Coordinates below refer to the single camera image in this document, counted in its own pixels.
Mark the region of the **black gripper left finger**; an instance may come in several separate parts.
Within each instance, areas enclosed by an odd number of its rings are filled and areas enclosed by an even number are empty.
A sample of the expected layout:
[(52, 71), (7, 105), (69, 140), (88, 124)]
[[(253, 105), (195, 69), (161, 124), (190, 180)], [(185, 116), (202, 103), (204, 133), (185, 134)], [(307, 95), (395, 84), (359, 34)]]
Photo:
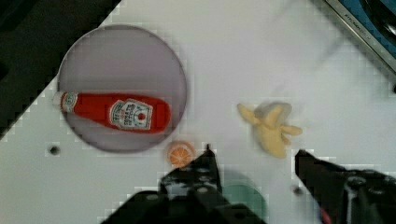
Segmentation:
[(157, 190), (137, 192), (101, 224), (265, 224), (222, 194), (216, 155), (207, 148), (161, 178)]

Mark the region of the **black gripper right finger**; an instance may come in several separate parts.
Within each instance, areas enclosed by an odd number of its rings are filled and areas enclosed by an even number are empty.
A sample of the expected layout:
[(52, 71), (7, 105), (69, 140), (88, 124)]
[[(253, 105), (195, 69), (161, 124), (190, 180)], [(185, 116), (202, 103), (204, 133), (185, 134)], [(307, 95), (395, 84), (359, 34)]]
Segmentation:
[(347, 169), (301, 149), (295, 174), (318, 203), (323, 224), (396, 224), (395, 178), (372, 169)]

